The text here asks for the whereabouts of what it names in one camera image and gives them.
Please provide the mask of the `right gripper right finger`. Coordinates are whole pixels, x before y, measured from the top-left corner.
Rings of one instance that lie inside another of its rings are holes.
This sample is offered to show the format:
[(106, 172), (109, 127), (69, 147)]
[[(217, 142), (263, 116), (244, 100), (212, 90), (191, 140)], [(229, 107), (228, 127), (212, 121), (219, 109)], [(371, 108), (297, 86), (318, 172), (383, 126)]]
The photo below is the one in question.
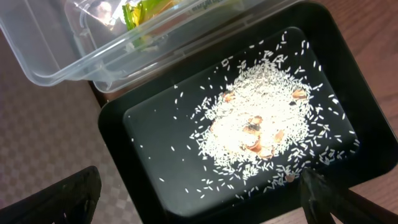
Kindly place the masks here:
[(337, 187), (312, 169), (300, 176), (300, 204), (308, 223), (397, 223), (397, 214), (349, 189)]

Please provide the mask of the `green yellow snack wrapper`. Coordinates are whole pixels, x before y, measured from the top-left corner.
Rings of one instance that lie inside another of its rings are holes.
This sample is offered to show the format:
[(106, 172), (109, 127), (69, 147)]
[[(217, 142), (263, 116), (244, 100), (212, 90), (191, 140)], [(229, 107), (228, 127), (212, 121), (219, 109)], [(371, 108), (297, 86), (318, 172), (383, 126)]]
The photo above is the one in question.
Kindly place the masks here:
[[(149, 44), (154, 40), (155, 37), (162, 37), (172, 31), (172, 28), (180, 27), (185, 23), (192, 20), (192, 17), (199, 15), (199, 13), (205, 12), (208, 9), (216, 6), (221, 6), (222, 0), (205, 0), (196, 5), (191, 9), (178, 15), (175, 18), (168, 19), (164, 24), (158, 28), (150, 31), (148, 34), (144, 34), (137, 40), (133, 40), (132, 44), (134, 48), (138, 48), (144, 44)], [(143, 23), (154, 19), (161, 13), (177, 9), (182, 1), (178, 0), (147, 0), (138, 1), (137, 3), (126, 3), (122, 6), (124, 22), (126, 23), (127, 30), (133, 30), (142, 25)]]

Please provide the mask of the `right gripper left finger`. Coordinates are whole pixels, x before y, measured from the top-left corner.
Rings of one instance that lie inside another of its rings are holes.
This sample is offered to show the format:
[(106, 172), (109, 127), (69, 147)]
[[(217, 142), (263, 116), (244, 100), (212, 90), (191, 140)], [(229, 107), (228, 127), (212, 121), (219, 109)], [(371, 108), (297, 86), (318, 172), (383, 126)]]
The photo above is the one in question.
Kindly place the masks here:
[(101, 193), (97, 167), (89, 166), (1, 209), (1, 224), (79, 223), (93, 220)]

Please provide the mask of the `white tissue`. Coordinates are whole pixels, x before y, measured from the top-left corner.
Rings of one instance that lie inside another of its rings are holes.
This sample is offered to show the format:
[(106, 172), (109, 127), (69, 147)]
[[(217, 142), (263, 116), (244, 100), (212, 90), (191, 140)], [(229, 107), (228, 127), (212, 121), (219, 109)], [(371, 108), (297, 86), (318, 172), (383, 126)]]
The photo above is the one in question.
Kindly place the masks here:
[(96, 7), (96, 18), (104, 25), (110, 25), (114, 6), (107, 1), (100, 1)]

